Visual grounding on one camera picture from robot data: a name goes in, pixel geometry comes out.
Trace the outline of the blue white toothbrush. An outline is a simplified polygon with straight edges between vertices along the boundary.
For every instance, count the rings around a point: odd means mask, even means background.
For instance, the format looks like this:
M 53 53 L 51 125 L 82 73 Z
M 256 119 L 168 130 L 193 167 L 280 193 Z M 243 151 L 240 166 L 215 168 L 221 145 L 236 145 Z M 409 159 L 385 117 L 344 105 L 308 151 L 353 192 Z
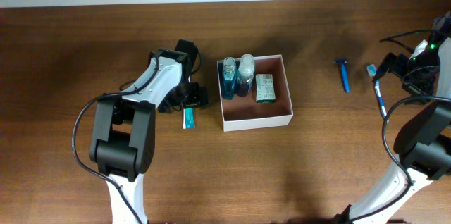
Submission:
M 377 71 L 376 66 L 374 64 L 370 64 L 369 66 L 366 67 L 366 69 L 367 69 L 368 75 L 372 78 L 375 78 L 376 71 Z M 384 105 L 383 98 L 381 95 L 381 90 L 380 90 L 380 83 L 378 80 L 373 82 L 373 89 L 374 89 L 374 92 L 375 92 L 375 95 L 377 98 L 378 107 L 381 112 L 381 116 L 382 116 L 382 118 L 385 118 L 387 115 L 387 111 L 385 109 L 385 105 Z

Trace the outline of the purple foam pump bottle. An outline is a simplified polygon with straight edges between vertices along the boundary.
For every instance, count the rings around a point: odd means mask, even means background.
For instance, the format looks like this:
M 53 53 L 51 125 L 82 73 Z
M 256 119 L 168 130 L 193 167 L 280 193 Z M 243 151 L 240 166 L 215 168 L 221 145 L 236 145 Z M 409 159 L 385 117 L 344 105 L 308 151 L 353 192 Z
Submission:
M 240 59 L 240 64 L 237 69 L 236 94 L 239 97 L 245 97 L 251 92 L 254 74 L 254 57 L 251 54 L 244 54 Z

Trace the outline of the blue disposable razor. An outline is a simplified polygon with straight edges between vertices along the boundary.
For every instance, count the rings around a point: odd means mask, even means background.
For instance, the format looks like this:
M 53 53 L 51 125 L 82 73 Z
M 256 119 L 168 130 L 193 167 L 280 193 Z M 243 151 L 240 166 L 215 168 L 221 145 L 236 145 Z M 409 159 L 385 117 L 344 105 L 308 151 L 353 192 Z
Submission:
M 350 83 L 347 75 L 346 64 L 348 63 L 347 59 L 335 59 L 334 64 L 338 64 L 340 66 L 340 73 L 342 77 L 342 85 L 343 89 L 346 93 L 350 93 Z

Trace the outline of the green white small box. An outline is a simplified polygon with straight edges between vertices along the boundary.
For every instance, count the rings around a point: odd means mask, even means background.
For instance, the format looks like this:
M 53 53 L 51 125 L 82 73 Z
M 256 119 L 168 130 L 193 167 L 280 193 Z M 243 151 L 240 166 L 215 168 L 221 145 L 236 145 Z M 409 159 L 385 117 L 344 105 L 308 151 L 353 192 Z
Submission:
M 257 84 L 257 103 L 275 102 L 276 93 L 272 74 L 257 74 L 255 80 Z

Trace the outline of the teal toothpaste tube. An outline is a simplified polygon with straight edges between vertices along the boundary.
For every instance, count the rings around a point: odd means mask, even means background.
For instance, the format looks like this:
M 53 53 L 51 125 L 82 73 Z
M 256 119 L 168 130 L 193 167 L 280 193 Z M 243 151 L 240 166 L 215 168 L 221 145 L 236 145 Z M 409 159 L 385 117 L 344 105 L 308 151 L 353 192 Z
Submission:
M 185 108 L 183 110 L 183 128 L 184 129 L 194 129 L 195 128 L 195 120 L 194 120 L 194 111 L 192 108 Z

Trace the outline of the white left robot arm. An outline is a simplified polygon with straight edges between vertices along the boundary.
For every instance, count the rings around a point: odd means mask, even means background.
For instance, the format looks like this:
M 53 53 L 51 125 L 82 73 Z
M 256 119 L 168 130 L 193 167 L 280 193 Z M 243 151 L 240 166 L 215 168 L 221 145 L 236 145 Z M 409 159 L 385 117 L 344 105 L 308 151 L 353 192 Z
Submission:
M 174 49 L 151 52 L 129 87 L 97 100 L 89 157 L 109 188 L 114 223 L 147 223 L 143 179 L 154 156 L 156 113 L 208 103 L 206 89 L 191 81 L 200 59 L 195 44 L 181 39 Z

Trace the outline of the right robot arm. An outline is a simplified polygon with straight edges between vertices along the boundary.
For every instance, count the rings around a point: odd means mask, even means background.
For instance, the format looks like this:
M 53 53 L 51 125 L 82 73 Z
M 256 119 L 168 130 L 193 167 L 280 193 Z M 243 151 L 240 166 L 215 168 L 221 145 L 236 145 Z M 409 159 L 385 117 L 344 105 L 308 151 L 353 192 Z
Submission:
M 438 16 L 428 38 L 416 48 L 407 46 L 408 56 L 389 53 L 379 66 L 369 65 L 373 89 L 383 118 L 383 146 L 392 163 L 378 183 L 361 200 L 333 218 L 334 223 L 391 223 L 392 216 L 420 189 L 450 174 L 450 14 Z M 380 80 L 392 73 L 409 93 L 386 109 Z M 391 115 L 403 104 L 425 107 L 398 132 L 393 146 L 386 130 Z

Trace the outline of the teal mouthwash bottle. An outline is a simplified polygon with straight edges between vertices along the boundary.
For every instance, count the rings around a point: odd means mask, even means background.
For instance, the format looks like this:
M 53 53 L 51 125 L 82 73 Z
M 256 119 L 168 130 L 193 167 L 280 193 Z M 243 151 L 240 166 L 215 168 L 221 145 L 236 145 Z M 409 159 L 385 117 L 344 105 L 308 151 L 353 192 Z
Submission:
M 237 68 L 235 59 L 227 57 L 223 60 L 223 97 L 225 99 L 232 99 L 235 94 L 235 81 L 237 75 Z

